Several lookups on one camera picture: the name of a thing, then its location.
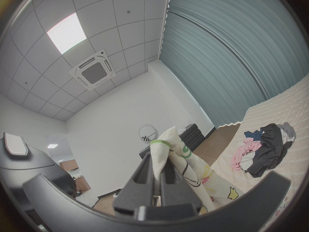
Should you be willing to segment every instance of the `ceiling cassette air conditioner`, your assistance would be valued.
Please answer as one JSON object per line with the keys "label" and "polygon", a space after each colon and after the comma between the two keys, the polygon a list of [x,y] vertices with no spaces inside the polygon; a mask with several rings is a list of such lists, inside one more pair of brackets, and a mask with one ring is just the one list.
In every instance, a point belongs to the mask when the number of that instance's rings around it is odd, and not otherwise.
{"label": "ceiling cassette air conditioner", "polygon": [[104,50],[86,58],[69,70],[69,73],[88,90],[93,90],[104,81],[116,76]]}

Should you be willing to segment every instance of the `reflected ceiling light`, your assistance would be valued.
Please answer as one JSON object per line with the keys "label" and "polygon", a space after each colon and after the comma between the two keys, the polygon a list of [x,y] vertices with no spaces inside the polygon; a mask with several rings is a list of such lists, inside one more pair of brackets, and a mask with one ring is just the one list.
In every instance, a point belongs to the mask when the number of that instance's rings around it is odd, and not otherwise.
{"label": "reflected ceiling light", "polygon": [[48,145],[47,148],[48,148],[48,149],[54,149],[54,148],[56,148],[57,146],[58,146],[58,145]]}
{"label": "reflected ceiling light", "polygon": [[61,54],[86,39],[76,13],[64,18],[49,29],[47,35]]}

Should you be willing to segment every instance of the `air conditioner grille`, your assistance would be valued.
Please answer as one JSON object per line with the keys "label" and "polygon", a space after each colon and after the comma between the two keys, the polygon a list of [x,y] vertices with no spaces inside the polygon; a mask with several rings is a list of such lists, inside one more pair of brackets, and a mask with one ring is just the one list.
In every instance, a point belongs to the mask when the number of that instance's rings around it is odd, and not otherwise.
{"label": "air conditioner grille", "polygon": [[87,79],[89,83],[94,84],[102,78],[105,78],[107,76],[107,73],[103,68],[102,64],[100,62],[97,62],[91,65],[89,68],[85,69],[82,72],[82,75],[84,78]]}

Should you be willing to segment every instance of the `air vent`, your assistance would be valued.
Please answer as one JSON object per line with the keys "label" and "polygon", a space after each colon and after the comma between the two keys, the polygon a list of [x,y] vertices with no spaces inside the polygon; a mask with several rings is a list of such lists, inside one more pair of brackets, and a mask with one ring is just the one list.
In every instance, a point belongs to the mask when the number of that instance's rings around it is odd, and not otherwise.
{"label": "air vent", "polygon": [[83,60],[69,73],[88,90],[93,90],[116,75],[104,50]]}

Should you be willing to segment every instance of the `mattress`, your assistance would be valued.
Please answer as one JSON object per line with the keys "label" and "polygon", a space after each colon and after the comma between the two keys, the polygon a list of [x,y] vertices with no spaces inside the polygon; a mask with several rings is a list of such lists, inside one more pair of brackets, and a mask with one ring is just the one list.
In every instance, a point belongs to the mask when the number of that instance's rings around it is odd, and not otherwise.
{"label": "mattress", "polygon": [[[269,171],[275,171],[289,180],[291,187],[284,201],[288,203],[300,186],[309,167],[309,74],[283,93],[250,107],[234,138],[211,168],[243,192],[248,192],[259,183]],[[243,170],[233,170],[231,159],[245,139],[245,131],[260,130],[270,123],[288,122],[296,132],[296,138],[282,162],[267,170],[260,178],[253,178]]]}

